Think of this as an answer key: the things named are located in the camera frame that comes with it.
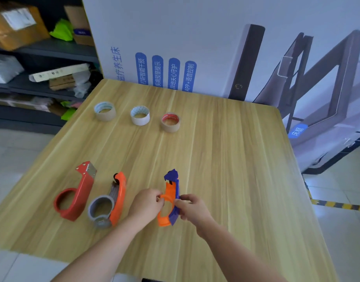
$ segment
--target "person's right arm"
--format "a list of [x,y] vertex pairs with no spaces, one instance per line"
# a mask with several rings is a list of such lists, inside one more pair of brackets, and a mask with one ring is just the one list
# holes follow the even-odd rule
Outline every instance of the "person's right arm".
[[228,282],[287,281],[215,222],[202,199],[193,194],[182,195],[180,200],[175,201],[175,205],[180,208],[181,219],[188,220],[196,226],[197,234],[209,245]]

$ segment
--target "white shipping label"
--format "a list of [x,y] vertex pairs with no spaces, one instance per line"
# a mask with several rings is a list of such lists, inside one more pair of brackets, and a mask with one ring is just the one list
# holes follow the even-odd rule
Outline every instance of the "white shipping label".
[[15,9],[1,13],[13,30],[21,30],[36,24],[27,8]]

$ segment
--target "red tape dispenser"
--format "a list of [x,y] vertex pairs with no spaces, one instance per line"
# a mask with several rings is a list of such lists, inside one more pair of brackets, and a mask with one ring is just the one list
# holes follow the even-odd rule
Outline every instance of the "red tape dispenser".
[[174,225],[180,213],[180,209],[175,206],[175,199],[180,198],[177,171],[175,169],[168,171],[168,173],[164,176],[164,180],[166,180],[166,192],[165,194],[160,195],[160,198],[164,198],[164,200],[172,203],[172,211],[166,217],[162,217],[161,212],[158,214],[158,223],[160,227]]
[[[61,191],[53,202],[53,206],[55,207],[55,210],[60,213],[60,216],[70,221],[75,221],[83,212],[92,185],[94,184],[95,175],[97,174],[97,170],[90,161],[83,162],[76,170],[82,174],[82,179],[79,182],[78,188],[69,188]],[[61,200],[71,192],[75,193],[72,204],[66,210],[61,210]]]

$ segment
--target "tiled floor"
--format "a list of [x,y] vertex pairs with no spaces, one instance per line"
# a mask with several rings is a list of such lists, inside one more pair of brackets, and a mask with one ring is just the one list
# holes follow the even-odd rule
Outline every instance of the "tiled floor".
[[[51,135],[0,130],[0,202]],[[314,199],[360,204],[360,147],[320,175],[305,175]],[[313,206],[341,282],[360,281],[360,212]],[[49,281],[65,263],[0,250],[0,282]],[[139,281],[116,275],[113,282]]]

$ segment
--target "hand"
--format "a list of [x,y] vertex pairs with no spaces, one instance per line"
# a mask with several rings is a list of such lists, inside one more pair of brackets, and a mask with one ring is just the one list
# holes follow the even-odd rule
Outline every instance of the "hand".
[[180,218],[194,224],[197,234],[205,238],[204,228],[208,223],[215,222],[205,202],[194,194],[186,194],[175,200],[175,206],[180,209]]
[[135,195],[130,205],[127,218],[135,221],[139,230],[151,222],[164,206],[164,199],[159,199],[159,190],[143,189]]

